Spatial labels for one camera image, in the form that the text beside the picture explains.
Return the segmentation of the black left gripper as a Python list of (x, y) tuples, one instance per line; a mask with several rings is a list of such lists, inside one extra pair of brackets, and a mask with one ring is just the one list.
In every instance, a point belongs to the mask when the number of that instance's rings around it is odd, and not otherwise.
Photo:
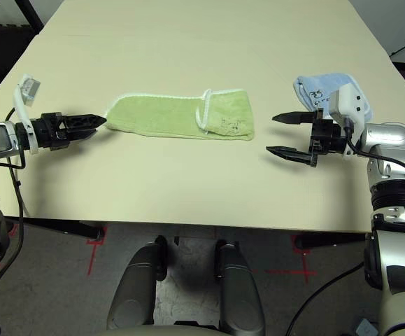
[(43, 113), (30, 121), (38, 147), (56, 151), (67, 148), (70, 141), (90, 138), (106, 119), (94, 114), (65, 116), (61, 113)]

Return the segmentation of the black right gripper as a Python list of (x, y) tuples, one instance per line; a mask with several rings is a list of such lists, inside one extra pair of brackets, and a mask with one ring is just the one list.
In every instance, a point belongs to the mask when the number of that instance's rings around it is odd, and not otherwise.
[(266, 150), (271, 154), (285, 160), (316, 167), (319, 155), (343, 154), (346, 149), (346, 138), (341, 134), (340, 125), (332, 119), (324, 119), (322, 108), (316, 112), (292, 111), (281, 113), (275, 115), (272, 120), (288, 125), (312, 123), (308, 153), (285, 146), (266, 147)]

